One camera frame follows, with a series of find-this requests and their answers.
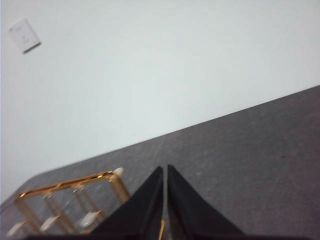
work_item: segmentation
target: gray table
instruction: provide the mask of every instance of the gray table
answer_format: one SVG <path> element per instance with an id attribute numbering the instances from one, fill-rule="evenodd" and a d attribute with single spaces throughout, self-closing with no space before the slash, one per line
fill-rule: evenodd
<path id="1" fill-rule="evenodd" d="M 320 239 L 320 86 L 34 176 L 14 195 L 118 167 L 133 193 L 167 164 L 248 234 Z M 117 207 L 100 186 L 90 191 Z M 2 237 L 22 219 L 13 199 L 1 205 Z"/>

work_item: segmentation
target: electrical outlet cover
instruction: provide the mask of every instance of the electrical outlet cover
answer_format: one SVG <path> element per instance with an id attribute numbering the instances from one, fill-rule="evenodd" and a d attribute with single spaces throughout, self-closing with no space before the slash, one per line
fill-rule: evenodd
<path id="1" fill-rule="evenodd" d="M 10 27 L 9 32 L 15 44 L 23 53 L 40 44 L 39 38 L 26 18 Z"/>

